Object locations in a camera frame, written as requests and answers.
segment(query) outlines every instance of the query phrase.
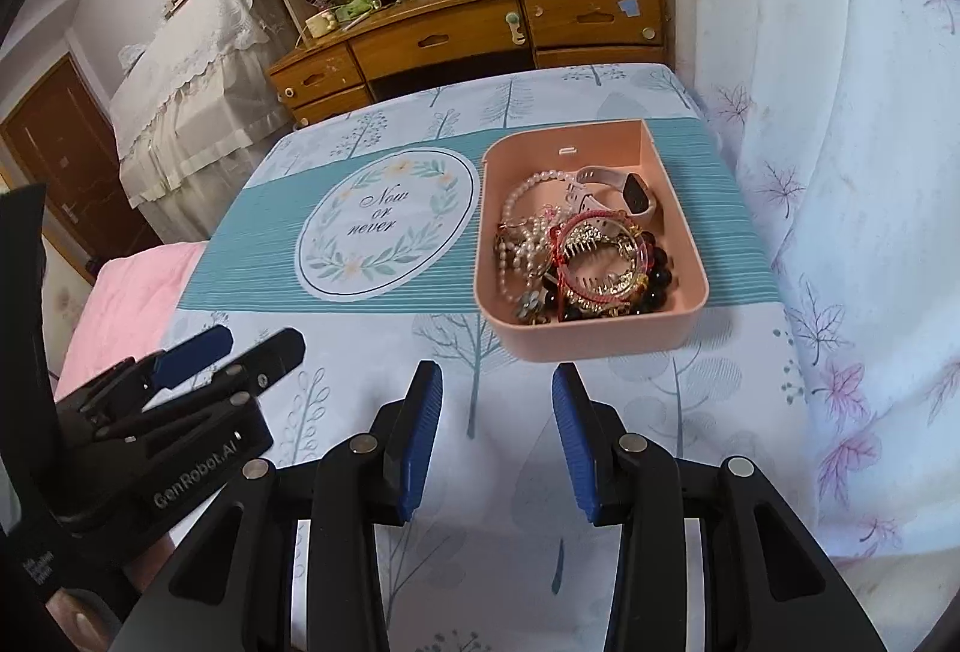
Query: desk drawer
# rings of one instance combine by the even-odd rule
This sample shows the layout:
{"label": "desk drawer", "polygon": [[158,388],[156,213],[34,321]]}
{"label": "desk drawer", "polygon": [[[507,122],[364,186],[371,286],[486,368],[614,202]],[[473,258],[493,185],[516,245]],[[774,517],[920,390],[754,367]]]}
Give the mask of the desk drawer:
{"label": "desk drawer", "polygon": [[523,0],[523,8],[536,48],[664,44],[661,0]]}
{"label": "desk drawer", "polygon": [[283,104],[290,109],[363,83],[346,45],[301,59],[270,78]]}
{"label": "desk drawer", "polygon": [[656,61],[666,64],[666,49],[656,45],[602,45],[597,48],[552,48],[536,51],[536,67],[573,67],[578,64],[617,64]]}
{"label": "desk drawer", "polygon": [[464,56],[529,48],[514,45],[505,20],[508,13],[520,14],[518,0],[466,3],[398,21],[354,37],[350,45],[368,80]]}
{"label": "desk drawer", "polygon": [[351,110],[361,109],[370,104],[370,95],[366,86],[354,86],[352,89],[331,94],[322,100],[304,104],[296,109],[296,126],[303,128],[325,121]]}

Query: metal screw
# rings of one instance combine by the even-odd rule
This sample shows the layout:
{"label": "metal screw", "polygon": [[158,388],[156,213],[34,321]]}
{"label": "metal screw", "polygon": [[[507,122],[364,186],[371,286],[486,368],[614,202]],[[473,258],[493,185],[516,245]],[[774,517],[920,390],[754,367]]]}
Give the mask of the metal screw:
{"label": "metal screw", "polygon": [[624,433],[620,436],[618,444],[620,444],[621,449],[629,451],[630,454],[639,454],[648,446],[647,440],[637,433]]}
{"label": "metal screw", "polygon": [[371,436],[370,433],[355,435],[350,439],[350,451],[354,454],[370,454],[377,446],[379,444],[377,444],[376,438]]}
{"label": "metal screw", "polygon": [[251,460],[243,466],[242,473],[244,478],[260,479],[267,475],[268,470],[270,470],[270,463],[257,457],[256,460]]}
{"label": "metal screw", "polygon": [[730,462],[727,463],[727,470],[734,476],[745,479],[747,476],[754,475],[754,464],[746,457],[731,457]]}

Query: pink blanket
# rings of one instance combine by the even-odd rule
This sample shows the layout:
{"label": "pink blanket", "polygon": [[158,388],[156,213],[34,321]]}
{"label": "pink blanket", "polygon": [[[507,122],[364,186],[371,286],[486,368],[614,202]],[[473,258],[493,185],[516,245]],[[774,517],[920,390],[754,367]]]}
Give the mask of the pink blanket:
{"label": "pink blanket", "polygon": [[160,347],[206,243],[174,243],[104,265],[70,341],[58,401],[126,357]]}

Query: watch face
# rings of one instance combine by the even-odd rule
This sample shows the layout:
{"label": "watch face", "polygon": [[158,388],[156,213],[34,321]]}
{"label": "watch face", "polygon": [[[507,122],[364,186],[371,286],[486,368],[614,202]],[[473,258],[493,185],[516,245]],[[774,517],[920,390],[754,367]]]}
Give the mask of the watch face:
{"label": "watch face", "polygon": [[624,184],[623,200],[632,214],[640,214],[650,208],[650,198],[640,186],[640,180],[632,173],[627,176],[627,182]]}

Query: pink jewelry box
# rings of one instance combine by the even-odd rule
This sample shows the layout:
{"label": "pink jewelry box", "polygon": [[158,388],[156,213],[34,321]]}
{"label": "pink jewelry box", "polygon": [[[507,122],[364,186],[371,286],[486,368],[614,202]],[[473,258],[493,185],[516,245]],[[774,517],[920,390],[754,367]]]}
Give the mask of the pink jewelry box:
{"label": "pink jewelry box", "polygon": [[[680,201],[645,122],[597,122],[512,134],[494,143],[483,162],[473,294],[505,350],[530,362],[561,362],[666,351],[683,345],[707,302],[709,283]],[[656,195],[659,207],[646,228],[670,257],[674,280],[667,289],[666,305],[661,311],[640,316],[520,325],[514,317],[515,304],[501,297],[497,289],[493,246],[503,203],[517,184],[534,173],[572,173],[589,165],[638,173]],[[592,188],[601,203],[626,209],[616,190]],[[560,182],[536,184],[517,201],[514,215],[532,215],[544,203],[562,205],[564,191],[565,184]]]}

